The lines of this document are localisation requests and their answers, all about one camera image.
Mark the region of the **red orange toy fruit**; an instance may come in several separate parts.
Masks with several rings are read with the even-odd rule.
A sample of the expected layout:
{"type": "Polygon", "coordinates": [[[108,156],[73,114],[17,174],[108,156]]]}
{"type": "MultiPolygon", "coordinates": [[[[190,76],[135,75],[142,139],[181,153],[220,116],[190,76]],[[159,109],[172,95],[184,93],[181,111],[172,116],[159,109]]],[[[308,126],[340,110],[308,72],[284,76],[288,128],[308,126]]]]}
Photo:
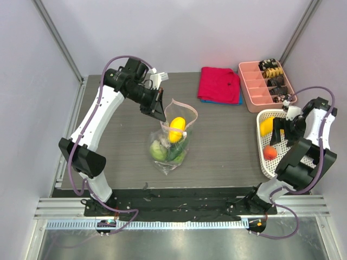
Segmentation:
{"type": "Polygon", "coordinates": [[[276,148],[267,145],[263,149],[263,155],[265,160],[274,160],[277,157],[278,153],[276,148]]]}

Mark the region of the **grey toy fish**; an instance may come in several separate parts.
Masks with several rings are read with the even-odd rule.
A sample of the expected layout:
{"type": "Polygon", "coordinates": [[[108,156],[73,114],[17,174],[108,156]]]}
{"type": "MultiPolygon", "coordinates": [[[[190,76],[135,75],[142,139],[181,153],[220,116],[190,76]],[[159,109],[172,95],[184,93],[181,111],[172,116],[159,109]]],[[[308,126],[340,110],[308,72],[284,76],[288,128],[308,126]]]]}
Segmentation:
{"type": "Polygon", "coordinates": [[[170,141],[169,141],[169,139],[168,139],[168,137],[166,135],[160,134],[158,139],[159,139],[160,144],[163,147],[165,147],[166,149],[170,148],[171,143],[170,143],[170,141]]]}

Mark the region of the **clear pink zip top bag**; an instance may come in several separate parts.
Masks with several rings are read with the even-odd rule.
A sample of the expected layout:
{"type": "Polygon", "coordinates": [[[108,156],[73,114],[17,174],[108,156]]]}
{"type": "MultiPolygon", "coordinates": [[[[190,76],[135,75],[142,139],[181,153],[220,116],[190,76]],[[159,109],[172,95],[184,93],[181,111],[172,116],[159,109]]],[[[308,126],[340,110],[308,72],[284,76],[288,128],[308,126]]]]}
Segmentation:
{"type": "Polygon", "coordinates": [[[163,174],[181,166],[188,154],[198,112],[192,106],[171,100],[164,110],[166,121],[149,136],[148,151],[155,167],[163,174]]]}

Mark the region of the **green toy cucumber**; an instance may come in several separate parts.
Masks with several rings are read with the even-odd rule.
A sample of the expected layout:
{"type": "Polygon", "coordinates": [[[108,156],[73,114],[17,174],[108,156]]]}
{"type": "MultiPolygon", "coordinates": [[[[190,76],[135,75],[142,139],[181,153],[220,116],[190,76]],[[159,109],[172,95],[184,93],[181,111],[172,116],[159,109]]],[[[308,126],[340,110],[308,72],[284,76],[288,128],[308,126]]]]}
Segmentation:
{"type": "Polygon", "coordinates": [[[188,139],[182,139],[179,142],[172,144],[169,151],[168,151],[168,155],[166,157],[167,161],[173,161],[174,159],[176,159],[187,147],[189,143],[188,139]]]}

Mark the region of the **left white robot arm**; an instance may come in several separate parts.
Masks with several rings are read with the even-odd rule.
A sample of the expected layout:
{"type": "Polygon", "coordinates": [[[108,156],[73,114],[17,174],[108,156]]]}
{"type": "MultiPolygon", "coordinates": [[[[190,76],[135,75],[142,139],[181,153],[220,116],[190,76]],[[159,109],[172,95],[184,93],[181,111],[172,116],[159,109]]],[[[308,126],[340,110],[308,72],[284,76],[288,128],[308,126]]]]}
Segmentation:
{"type": "Polygon", "coordinates": [[[127,55],[126,59],[126,64],[118,69],[110,68],[118,57],[108,61],[96,97],[84,119],[70,138],[59,141],[75,194],[81,196],[88,189],[103,216],[110,216],[115,211],[115,197],[104,173],[106,158],[98,154],[97,149],[112,115],[129,99],[139,104],[142,114],[166,121],[162,104],[164,91],[160,84],[168,79],[168,74],[159,73],[138,57],[127,55]]]}

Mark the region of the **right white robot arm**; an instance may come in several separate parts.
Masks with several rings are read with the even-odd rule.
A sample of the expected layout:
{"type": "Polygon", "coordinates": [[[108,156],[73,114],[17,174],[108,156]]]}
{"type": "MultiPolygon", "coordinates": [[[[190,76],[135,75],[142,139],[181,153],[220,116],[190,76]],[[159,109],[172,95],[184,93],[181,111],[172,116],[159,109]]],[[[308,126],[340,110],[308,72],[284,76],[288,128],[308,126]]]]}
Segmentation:
{"type": "Polygon", "coordinates": [[[300,194],[312,189],[337,159],[329,145],[331,124],[337,108],[317,97],[304,108],[285,106],[285,116],[272,119],[273,148],[286,143],[288,151],[278,162],[275,176],[253,187],[242,200],[249,213],[266,213],[275,200],[286,194],[300,194]]]}

